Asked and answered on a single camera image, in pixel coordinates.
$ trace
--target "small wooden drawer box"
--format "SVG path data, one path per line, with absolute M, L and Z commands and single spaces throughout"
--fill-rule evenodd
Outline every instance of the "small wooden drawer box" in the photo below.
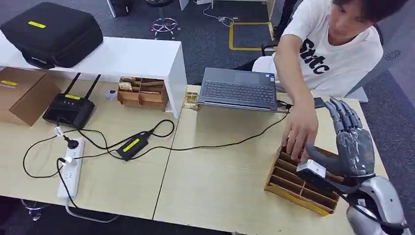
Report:
M 320 148 L 317 148 L 317 150 L 327 156 L 333 155 Z M 299 178 L 296 175 L 299 163 L 299 161 L 291 159 L 291 156 L 285 152 L 285 148 L 280 147 L 272 164 L 264 190 L 297 203 L 321 216 L 333 214 L 339 201 L 339 196 L 334 192 L 323 192 Z M 343 180 L 341 177 L 328 172 L 326 173 L 326 178 L 330 178 L 334 182 Z
M 163 80 L 121 77 L 120 82 L 131 84 L 132 91 L 118 88 L 118 101 L 129 107 L 144 107 L 165 110 L 168 95 Z

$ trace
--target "gray laptop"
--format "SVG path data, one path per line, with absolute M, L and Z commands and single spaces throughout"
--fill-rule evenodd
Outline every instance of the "gray laptop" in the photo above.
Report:
M 273 73 L 206 68 L 199 104 L 277 111 Z

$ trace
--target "yellow floor tape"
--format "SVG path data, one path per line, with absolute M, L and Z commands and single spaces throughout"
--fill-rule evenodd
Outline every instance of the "yellow floor tape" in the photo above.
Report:
M 231 50 L 250 50 L 250 51 L 261 51 L 260 47 L 234 47 L 233 46 L 233 26 L 234 25 L 268 25 L 270 30 L 271 39 L 273 38 L 273 27 L 271 22 L 259 22 L 259 23 L 244 23 L 236 22 L 229 27 L 229 49 Z

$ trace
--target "robotic hand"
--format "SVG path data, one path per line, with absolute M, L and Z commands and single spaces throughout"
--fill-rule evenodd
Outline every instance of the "robotic hand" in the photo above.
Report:
M 306 144 L 310 159 L 299 164 L 297 174 L 321 190 L 338 193 L 349 203 L 347 219 L 357 235 L 410 234 L 395 188 L 388 179 L 374 174 L 370 133 L 345 102 L 331 97 L 325 106 L 333 119 L 339 155 L 329 158 Z M 344 180 L 341 184 L 332 182 L 309 164 L 325 167 Z

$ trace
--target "cardboard box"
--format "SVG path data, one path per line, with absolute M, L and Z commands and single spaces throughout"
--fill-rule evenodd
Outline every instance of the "cardboard box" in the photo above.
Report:
M 0 71 L 0 121 L 32 126 L 61 90 L 43 71 Z
M 335 156 L 323 149 L 317 147 L 316 149 L 328 157 Z M 333 214 L 340 197 L 334 192 L 322 192 L 298 177 L 296 169 L 299 163 L 300 161 L 291 160 L 291 156 L 280 147 L 268 174 L 264 190 L 297 203 L 321 216 Z M 326 178 L 339 183 L 343 180 L 342 177 L 329 172 L 326 173 Z
M 121 77 L 120 82 L 129 82 L 133 91 L 122 91 L 118 88 L 118 101 L 128 107 L 142 107 L 165 110 L 168 95 L 164 81 L 149 78 Z

